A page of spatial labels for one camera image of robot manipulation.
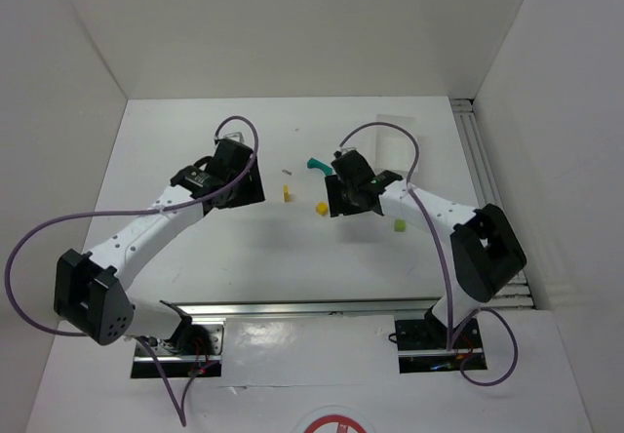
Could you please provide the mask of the aluminium front rail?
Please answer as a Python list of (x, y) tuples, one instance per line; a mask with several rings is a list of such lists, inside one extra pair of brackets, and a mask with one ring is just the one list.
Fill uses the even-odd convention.
[(363, 300), (257, 301), (223, 303), (175, 303), (193, 317), (279, 317), (317, 315), (367, 315), (426, 312), (435, 304), (430, 298), (390, 298)]

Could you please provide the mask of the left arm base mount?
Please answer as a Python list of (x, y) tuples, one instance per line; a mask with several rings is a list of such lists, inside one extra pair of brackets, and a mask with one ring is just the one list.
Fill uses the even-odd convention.
[[(150, 337), (148, 347), (158, 358), (163, 373), (168, 378), (198, 377), (217, 378), (222, 372), (222, 348), (225, 333), (224, 320), (200, 319), (199, 326), (183, 348), (174, 348), (164, 340)], [(140, 342), (136, 342), (131, 378), (158, 378), (160, 373), (156, 363)]]

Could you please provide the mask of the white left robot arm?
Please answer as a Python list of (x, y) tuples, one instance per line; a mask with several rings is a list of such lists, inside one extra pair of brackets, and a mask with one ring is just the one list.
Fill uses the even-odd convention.
[(106, 346), (122, 336), (155, 338), (175, 353), (208, 343), (206, 330), (179, 306), (132, 301), (127, 295), (139, 272), (185, 229), (214, 209), (233, 209), (264, 199), (253, 150), (231, 138), (178, 171), (161, 196), (140, 216), (105, 242), (58, 260), (54, 310)]

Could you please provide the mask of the green cube block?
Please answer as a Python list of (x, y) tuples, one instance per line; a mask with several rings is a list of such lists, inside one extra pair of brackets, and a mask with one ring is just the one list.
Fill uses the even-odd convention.
[(394, 220), (394, 231), (395, 232), (405, 232), (407, 228), (406, 222), (401, 219)]

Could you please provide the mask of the white perforated plastic basket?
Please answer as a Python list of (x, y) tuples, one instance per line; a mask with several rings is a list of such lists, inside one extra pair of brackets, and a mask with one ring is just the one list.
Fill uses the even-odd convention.
[[(416, 141), (417, 123), (414, 117), (378, 114), (376, 122), (385, 122), (403, 128)], [(375, 128), (375, 155), (372, 166), (377, 172), (392, 171), (403, 177), (409, 171), (414, 157), (414, 147), (408, 136), (393, 128), (377, 126)]]

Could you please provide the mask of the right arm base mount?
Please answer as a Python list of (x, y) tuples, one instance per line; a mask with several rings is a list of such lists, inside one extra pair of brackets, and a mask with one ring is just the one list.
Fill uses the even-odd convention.
[(482, 371), (488, 367), (479, 324), (473, 318), (453, 344), (446, 349), (446, 332), (440, 339), (430, 334), (424, 319), (396, 320), (388, 336), (398, 350), (400, 374)]

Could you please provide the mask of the yellow cube block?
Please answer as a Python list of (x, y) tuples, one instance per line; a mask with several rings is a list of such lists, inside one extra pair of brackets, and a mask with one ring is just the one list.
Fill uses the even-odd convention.
[(316, 212), (320, 215), (320, 216), (325, 216), (328, 212), (328, 205), (324, 202), (320, 202), (317, 204), (316, 206)]

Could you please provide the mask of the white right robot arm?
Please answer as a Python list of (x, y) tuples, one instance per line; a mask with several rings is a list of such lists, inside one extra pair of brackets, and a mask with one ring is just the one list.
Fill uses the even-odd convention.
[(375, 213), (428, 231), (441, 263), (445, 294), (426, 313), (433, 337), (446, 349), (463, 321), (491, 301), (527, 265), (502, 209), (478, 209), (444, 199), (405, 177), (375, 173), (357, 150), (338, 151), (325, 178), (332, 217)]

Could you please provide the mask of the round red white sticker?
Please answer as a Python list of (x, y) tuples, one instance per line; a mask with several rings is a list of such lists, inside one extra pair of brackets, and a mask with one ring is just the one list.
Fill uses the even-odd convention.
[(293, 433), (375, 433), (376, 428), (361, 413), (343, 406), (320, 407), (301, 419)]

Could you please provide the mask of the teal arch block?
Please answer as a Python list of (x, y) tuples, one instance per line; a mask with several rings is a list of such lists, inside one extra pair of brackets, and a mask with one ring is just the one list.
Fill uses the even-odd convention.
[(319, 170), (325, 176), (331, 176), (333, 174), (332, 167), (330, 167), (329, 165), (325, 164), (324, 162), (316, 158), (309, 158), (308, 161), (306, 162), (306, 167), (309, 170)]

